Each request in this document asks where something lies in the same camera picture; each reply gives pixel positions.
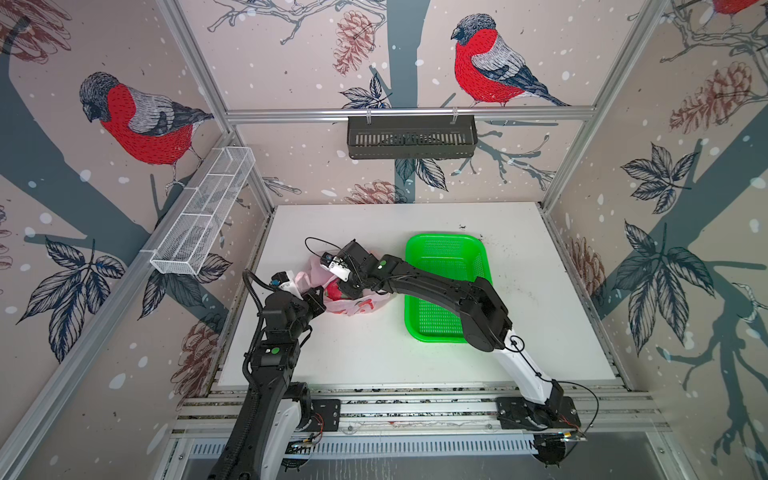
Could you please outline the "green plastic basket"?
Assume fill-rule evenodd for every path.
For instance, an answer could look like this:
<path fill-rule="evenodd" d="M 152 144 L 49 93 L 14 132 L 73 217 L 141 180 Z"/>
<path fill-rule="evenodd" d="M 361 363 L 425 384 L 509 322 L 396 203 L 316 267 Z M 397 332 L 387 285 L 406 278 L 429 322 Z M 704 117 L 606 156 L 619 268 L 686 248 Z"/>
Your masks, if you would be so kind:
<path fill-rule="evenodd" d="M 465 344 L 457 302 L 476 279 L 492 280 L 481 240 L 467 234 L 417 234 L 407 241 L 405 261 L 431 275 L 426 299 L 412 295 L 404 299 L 409 334 L 425 343 Z"/>

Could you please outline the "red dragon fruit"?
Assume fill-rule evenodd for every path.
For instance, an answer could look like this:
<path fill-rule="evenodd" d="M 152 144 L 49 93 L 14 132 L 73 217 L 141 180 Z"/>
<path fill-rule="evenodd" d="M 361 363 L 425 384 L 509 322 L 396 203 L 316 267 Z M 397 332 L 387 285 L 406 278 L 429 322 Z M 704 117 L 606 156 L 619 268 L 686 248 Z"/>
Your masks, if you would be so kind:
<path fill-rule="evenodd" d="M 345 299 L 343 292 L 340 290 L 338 279 L 329 282 L 324 287 L 324 291 L 325 296 L 329 301 L 340 301 Z"/>

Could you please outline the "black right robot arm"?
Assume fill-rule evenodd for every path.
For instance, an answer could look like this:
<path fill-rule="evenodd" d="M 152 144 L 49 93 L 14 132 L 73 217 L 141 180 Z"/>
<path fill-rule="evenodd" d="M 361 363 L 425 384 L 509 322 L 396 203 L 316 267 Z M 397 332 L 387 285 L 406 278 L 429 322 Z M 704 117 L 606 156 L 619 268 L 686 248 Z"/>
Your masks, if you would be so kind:
<path fill-rule="evenodd" d="M 442 307 L 461 322 L 465 341 L 493 353 L 512 377 L 532 416 L 555 420 L 564 399 L 560 384 L 542 373 L 516 334 L 509 311 L 485 278 L 453 280 L 418 269 L 392 255 L 378 259 L 356 241 L 336 254 L 325 253 L 321 264 L 339 278 L 339 288 L 357 299 L 365 290 L 415 297 Z"/>

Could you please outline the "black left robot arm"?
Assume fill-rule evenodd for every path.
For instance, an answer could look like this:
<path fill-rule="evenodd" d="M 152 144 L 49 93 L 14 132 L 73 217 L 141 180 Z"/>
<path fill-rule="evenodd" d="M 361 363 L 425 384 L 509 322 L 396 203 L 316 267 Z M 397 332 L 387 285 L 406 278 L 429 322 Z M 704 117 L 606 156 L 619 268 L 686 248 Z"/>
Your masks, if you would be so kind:
<path fill-rule="evenodd" d="M 242 373 L 247 395 L 210 479 L 275 479 L 294 431 L 309 423 L 308 386 L 292 380 L 301 336 L 325 312 L 323 289 L 277 290 L 256 302 L 258 323 Z"/>

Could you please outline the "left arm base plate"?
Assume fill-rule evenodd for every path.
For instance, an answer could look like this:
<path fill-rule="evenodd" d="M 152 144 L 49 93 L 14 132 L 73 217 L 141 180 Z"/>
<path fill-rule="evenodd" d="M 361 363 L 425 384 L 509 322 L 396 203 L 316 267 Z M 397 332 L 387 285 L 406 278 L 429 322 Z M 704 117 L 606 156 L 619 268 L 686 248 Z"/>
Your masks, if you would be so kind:
<path fill-rule="evenodd" d="M 337 432 L 340 424 L 341 401 L 339 399 L 314 399 L 308 423 L 302 432 Z"/>

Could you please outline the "black hanging wall basket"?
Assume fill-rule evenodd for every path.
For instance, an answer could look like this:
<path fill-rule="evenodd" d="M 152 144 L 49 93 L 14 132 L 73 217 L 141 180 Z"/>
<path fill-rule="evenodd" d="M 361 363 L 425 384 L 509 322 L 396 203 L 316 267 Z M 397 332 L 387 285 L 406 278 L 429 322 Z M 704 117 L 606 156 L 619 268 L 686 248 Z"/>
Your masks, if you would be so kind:
<path fill-rule="evenodd" d="M 471 115 L 351 117 L 347 123 L 353 160 L 470 158 L 477 144 Z"/>

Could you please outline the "aluminium rail frame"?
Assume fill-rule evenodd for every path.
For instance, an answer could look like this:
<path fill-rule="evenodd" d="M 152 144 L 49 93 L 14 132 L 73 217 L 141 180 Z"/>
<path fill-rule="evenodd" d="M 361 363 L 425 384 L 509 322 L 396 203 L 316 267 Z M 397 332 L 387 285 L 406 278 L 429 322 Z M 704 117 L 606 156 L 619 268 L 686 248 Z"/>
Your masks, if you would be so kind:
<path fill-rule="evenodd" d="M 577 387 L 580 430 L 503 430 L 495 399 L 517 397 L 511 388 L 314 390 L 312 399 L 339 399 L 337 432 L 301 428 L 289 442 L 290 460 L 346 460 L 449 455 L 534 455 L 605 433 L 640 433 L 655 442 L 670 430 L 650 395 L 618 387 Z"/>

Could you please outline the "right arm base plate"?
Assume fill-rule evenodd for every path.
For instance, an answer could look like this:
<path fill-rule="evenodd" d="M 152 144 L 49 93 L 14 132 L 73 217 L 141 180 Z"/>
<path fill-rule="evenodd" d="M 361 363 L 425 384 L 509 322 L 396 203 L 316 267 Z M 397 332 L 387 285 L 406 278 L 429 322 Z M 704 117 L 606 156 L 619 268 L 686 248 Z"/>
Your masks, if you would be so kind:
<path fill-rule="evenodd" d="M 495 399 L 497 419 L 503 430 L 580 430 L 578 412 L 571 397 L 547 400 L 544 405 L 529 402 L 523 397 Z"/>

